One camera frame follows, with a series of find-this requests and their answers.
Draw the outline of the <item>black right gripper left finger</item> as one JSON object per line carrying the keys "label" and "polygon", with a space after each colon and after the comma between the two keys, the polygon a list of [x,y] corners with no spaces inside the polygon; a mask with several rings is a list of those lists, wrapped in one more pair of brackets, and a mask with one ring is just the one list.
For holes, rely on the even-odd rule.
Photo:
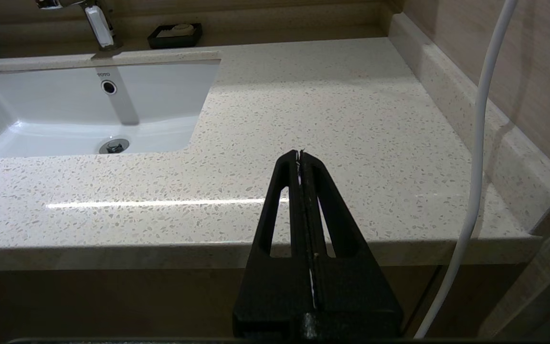
{"label": "black right gripper left finger", "polygon": [[[293,335],[300,315],[313,308],[303,199],[298,175],[299,153],[277,159],[258,221],[250,255],[233,308],[235,335]],[[291,255],[271,256],[281,191],[288,188]]]}

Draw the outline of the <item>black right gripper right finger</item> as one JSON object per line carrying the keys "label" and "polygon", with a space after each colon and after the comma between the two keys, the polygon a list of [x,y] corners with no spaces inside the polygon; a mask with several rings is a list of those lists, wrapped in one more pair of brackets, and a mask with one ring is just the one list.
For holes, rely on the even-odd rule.
{"label": "black right gripper right finger", "polygon": [[402,309],[325,165],[301,152],[314,309],[305,336],[398,336]]}

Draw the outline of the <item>brown vanity cabinet front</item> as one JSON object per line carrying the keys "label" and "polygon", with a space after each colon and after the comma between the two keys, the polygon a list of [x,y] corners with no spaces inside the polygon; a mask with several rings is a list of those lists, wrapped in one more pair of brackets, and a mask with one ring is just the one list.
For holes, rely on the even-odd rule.
{"label": "brown vanity cabinet front", "polygon": [[[474,337],[526,268],[469,264],[428,336]],[[434,298],[443,266],[382,267],[411,337]],[[231,337],[244,269],[0,271],[0,344],[36,337]]]}

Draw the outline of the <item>chrome sink drain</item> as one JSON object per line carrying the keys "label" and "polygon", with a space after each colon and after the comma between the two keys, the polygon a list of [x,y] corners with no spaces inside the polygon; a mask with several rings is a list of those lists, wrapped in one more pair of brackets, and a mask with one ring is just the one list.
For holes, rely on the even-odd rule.
{"label": "chrome sink drain", "polygon": [[98,154],[120,154],[129,146],[130,143],[127,139],[112,139],[101,145]]}

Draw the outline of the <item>black soap dish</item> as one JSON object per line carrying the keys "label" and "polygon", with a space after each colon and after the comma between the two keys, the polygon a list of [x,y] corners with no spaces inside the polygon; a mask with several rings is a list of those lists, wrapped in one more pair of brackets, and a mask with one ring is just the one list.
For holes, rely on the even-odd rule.
{"label": "black soap dish", "polygon": [[173,37],[169,34],[170,29],[175,25],[161,25],[147,37],[151,49],[174,49],[196,46],[203,34],[200,22],[190,23],[196,29],[193,35]]}

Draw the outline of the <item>white sink basin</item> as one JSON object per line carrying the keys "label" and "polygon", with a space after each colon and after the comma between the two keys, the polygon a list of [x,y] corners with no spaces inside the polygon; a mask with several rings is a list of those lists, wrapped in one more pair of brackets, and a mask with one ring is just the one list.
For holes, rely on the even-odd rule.
{"label": "white sink basin", "polygon": [[217,57],[0,71],[0,159],[120,154],[188,146],[220,68]]}

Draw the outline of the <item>chrome faucet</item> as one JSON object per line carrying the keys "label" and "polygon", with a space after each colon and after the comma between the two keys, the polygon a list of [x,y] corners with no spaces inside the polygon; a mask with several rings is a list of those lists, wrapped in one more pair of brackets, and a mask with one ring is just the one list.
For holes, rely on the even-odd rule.
{"label": "chrome faucet", "polygon": [[90,24],[99,50],[111,52],[123,45],[116,36],[106,0],[34,0],[34,2],[40,10],[59,10],[79,6]]}

